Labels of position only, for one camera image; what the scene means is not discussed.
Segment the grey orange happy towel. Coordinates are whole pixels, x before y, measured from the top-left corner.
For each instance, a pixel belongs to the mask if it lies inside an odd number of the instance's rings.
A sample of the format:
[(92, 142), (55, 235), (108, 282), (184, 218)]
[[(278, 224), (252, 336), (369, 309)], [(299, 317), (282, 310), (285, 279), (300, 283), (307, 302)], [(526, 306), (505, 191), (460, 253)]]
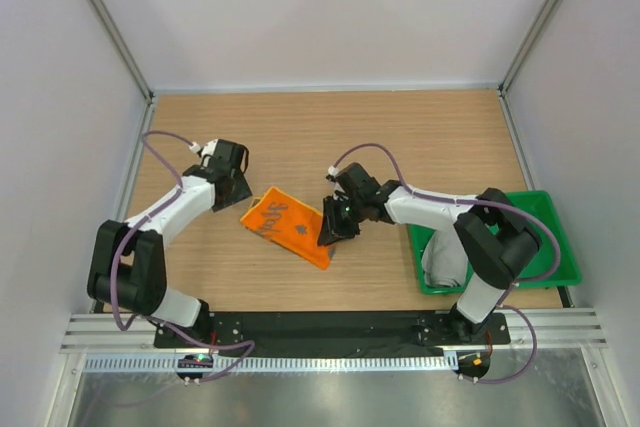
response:
[(318, 244), (322, 213), (275, 186), (254, 199), (240, 222), (252, 233), (320, 269), (326, 270), (331, 263), (334, 248)]

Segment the grey panda towel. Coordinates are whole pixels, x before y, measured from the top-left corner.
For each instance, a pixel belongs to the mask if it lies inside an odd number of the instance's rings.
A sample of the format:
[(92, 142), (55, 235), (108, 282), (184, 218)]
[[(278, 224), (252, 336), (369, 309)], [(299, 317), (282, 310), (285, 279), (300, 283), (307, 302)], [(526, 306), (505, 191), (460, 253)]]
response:
[(436, 230), (421, 258), (426, 285), (432, 288), (464, 287), (468, 256), (454, 231)]

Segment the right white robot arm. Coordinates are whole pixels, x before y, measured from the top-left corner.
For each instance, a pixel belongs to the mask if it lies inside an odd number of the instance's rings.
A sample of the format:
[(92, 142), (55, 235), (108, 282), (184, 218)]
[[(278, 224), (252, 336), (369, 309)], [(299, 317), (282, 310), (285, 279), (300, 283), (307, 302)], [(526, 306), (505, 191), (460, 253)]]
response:
[(330, 246), (360, 234), (364, 221), (417, 225), (434, 231), (425, 250), (431, 262), (460, 260), (473, 274), (447, 315), (445, 324), (461, 342), (472, 343), (487, 329), (487, 319), (542, 246), (528, 221), (506, 195), (494, 188), (480, 195), (454, 197), (410, 190), (398, 180), (379, 183), (357, 162), (331, 167), (334, 191), (323, 199), (317, 244)]

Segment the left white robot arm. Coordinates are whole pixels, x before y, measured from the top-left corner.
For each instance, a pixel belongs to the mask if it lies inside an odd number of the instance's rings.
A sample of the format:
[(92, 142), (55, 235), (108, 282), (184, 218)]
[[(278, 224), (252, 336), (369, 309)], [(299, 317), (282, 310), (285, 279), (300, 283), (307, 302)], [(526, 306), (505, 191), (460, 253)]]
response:
[(201, 214), (218, 212), (249, 197), (245, 177), (249, 149), (214, 139), (189, 145), (199, 162), (177, 176), (176, 186), (125, 221), (107, 220), (97, 230), (87, 280), (90, 298), (165, 324), (191, 347), (208, 342), (214, 327), (206, 301), (169, 286), (165, 251)]

